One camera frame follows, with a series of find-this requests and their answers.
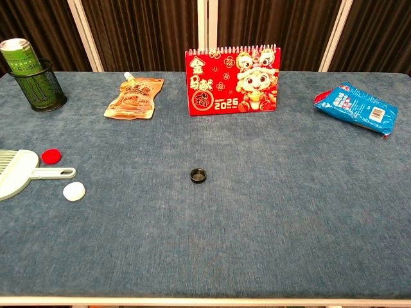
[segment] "spiral binding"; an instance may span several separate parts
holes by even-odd
[[[259,52],[261,50],[269,48],[269,49],[275,49],[277,46],[275,44],[271,45],[254,45],[254,46],[233,46],[233,47],[217,47],[217,48],[205,48],[205,49],[190,49],[189,55],[208,55],[209,53],[242,53],[243,51],[252,53],[254,50],[258,49]]]

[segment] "barcode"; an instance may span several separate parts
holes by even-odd
[[[385,110],[380,109],[380,108],[377,108],[377,107],[374,107],[374,108],[371,110],[371,114],[370,114],[369,118],[370,118],[371,120],[374,120],[374,121],[376,121],[376,122],[381,123],[384,114],[385,114]]]

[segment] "red calendar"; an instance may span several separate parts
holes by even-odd
[[[275,45],[186,51],[189,114],[274,111],[280,56]]]

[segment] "white bottle cap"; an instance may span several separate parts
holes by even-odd
[[[63,195],[69,201],[77,201],[83,198],[85,194],[84,185],[80,182],[73,182],[65,186],[63,189]]]
[[[130,72],[125,72],[124,77],[126,78],[126,80],[128,80],[129,78],[134,78],[133,75],[130,74]]]

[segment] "green can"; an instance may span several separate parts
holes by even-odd
[[[57,102],[46,75],[37,74],[43,67],[29,41],[23,38],[5,40],[0,43],[0,51],[15,77],[27,76],[19,85],[34,108],[50,108]]]

